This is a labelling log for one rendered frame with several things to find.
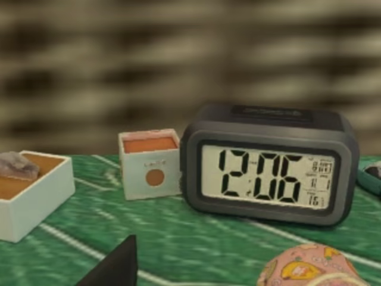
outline pink fabric with fruit print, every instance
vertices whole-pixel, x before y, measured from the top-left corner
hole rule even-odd
[[[338,250],[321,244],[302,244],[268,262],[257,286],[369,285]]]

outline green fabric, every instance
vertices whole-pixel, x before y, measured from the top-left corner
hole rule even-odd
[[[349,218],[318,231],[203,215],[180,197],[127,202],[118,157],[106,158],[73,156],[76,194],[20,243],[0,243],[0,286],[72,286],[129,234],[138,238],[139,286],[255,285],[268,260],[306,241],[350,254],[381,285],[381,202],[359,188]]]

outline black pointed object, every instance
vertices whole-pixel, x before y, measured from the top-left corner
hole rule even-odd
[[[76,286],[136,286],[137,252],[136,236],[130,235]]]

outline box with rock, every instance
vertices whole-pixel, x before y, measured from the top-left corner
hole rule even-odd
[[[179,138],[173,129],[119,134],[119,158],[127,200],[179,195]]]
[[[19,242],[74,192],[71,158],[0,154],[0,240]]]

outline teal case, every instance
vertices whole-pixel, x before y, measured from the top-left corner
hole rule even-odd
[[[357,183],[366,191],[381,198],[381,180],[364,171],[367,166],[374,164],[377,161],[381,161],[381,157],[361,158],[357,170]]]

